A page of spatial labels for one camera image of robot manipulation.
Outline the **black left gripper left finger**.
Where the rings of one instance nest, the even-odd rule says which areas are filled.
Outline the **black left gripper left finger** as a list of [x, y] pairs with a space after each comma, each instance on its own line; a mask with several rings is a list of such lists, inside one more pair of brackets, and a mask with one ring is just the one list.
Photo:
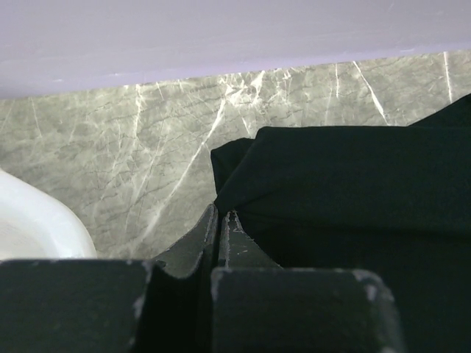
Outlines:
[[210, 205], [163, 253], [1, 263], [3, 352], [209, 352]]

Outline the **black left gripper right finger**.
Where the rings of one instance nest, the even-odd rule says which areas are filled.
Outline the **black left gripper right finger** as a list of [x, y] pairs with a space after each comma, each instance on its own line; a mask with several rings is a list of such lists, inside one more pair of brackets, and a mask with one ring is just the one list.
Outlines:
[[222, 222], [211, 274], [213, 352], [405, 352], [392, 292], [360, 269], [282, 268]]

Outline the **black t shirt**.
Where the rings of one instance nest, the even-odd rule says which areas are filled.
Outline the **black t shirt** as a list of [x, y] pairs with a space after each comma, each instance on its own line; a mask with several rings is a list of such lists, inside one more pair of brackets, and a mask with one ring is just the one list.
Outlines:
[[392, 290], [411, 352], [470, 350], [470, 98], [410, 126], [264, 127], [212, 150], [215, 205], [278, 264]]

